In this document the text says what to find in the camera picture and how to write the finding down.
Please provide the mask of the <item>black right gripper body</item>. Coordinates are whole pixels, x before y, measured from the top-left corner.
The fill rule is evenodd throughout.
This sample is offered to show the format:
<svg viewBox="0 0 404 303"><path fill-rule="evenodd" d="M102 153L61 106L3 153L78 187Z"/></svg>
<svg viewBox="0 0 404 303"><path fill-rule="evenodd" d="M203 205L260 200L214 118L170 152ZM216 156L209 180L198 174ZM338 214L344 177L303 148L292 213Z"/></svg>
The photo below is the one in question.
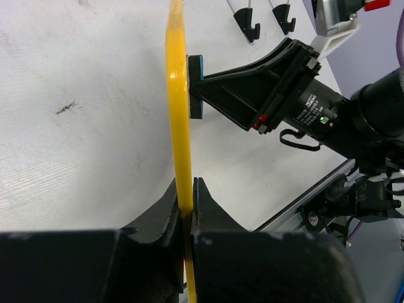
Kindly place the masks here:
<svg viewBox="0 0 404 303"><path fill-rule="evenodd" d="M269 125L257 131L269 133L281 122L291 126L280 137L308 135L328 148L343 146L343 117L340 115L344 98L316 79L321 65L318 53L303 44L279 63L268 63L255 71L274 71L284 77L284 99Z"/></svg>

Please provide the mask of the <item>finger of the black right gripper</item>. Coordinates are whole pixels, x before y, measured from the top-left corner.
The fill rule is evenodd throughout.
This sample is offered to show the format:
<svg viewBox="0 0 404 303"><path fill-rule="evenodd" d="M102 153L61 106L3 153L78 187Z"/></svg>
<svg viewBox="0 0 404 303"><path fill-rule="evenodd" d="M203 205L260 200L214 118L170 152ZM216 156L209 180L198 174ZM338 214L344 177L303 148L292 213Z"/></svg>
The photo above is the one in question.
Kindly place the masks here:
<svg viewBox="0 0 404 303"><path fill-rule="evenodd" d="M303 43L300 40L284 38L270 53L268 53L261 59L237 68L228 69L226 71L221 71L214 74L204 75L204 79L211 79L217 76L225 76L242 71L250 71L254 68L262 67L268 63L279 63L281 60L284 60L287 56L293 53L293 51L295 51L298 47L302 46Z"/></svg>
<svg viewBox="0 0 404 303"><path fill-rule="evenodd" d="M199 92L208 104L242 129L269 125L284 99L284 77L274 71L242 71L204 79Z"/></svg>

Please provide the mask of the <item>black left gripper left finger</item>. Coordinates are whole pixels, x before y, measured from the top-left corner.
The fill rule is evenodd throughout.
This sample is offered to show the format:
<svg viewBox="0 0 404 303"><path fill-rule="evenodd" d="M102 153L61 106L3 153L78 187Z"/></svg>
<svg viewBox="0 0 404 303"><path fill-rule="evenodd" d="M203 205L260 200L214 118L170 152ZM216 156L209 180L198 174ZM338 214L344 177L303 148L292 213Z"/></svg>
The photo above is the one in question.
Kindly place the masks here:
<svg viewBox="0 0 404 303"><path fill-rule="evenodd" d="M175 184L120 229L1 233L2 302L177 302L184 289Z"/></svg>

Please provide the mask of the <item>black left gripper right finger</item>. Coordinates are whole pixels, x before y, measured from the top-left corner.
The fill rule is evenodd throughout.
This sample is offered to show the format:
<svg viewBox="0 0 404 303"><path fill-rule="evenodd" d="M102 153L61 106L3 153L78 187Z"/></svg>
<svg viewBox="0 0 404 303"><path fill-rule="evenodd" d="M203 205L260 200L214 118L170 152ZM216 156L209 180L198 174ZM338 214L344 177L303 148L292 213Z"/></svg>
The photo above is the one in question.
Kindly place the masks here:
<svg viewBox="0 0 404 303"><path fill-rule="evenodd" d="M364 302L342 245L308 232L250 232L193 184L191 246L198 302Z"/></svg>

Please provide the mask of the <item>yellow framed whiteboard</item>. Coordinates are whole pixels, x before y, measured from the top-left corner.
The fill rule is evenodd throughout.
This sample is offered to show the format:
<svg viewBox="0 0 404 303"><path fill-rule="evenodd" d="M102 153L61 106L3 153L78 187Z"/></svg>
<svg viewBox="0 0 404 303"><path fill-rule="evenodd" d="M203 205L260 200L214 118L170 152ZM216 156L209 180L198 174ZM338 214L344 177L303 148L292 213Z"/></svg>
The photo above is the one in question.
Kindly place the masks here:
<svg viewBox="0 0 404 303"><path fill-rule="evenodd" d="M177 200L184 228L184 260L187 291L189 302L196 302L197 291L190 240L191 219L193 215L193 180L189 128L186 37L184 5L182 1L170 2L165 33L165 62Z"/></svg>

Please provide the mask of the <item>aluminium front rail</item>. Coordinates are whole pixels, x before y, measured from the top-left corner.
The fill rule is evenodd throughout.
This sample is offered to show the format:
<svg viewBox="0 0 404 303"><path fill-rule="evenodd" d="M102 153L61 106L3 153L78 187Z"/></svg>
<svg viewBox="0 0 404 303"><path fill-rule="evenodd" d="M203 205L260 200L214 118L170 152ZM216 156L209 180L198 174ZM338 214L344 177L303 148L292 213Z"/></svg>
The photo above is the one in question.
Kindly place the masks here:
<svg viewBox="0 0 404 303"><path fill-rule="evenodd" d="M301 206L312 200L317 194L329 186L340 174L347 174L354 167L354 160L346 160L317 183L311 186L273 217L260 225L255 232L292 232L303 231L304 219L300 214Z"/></svg>

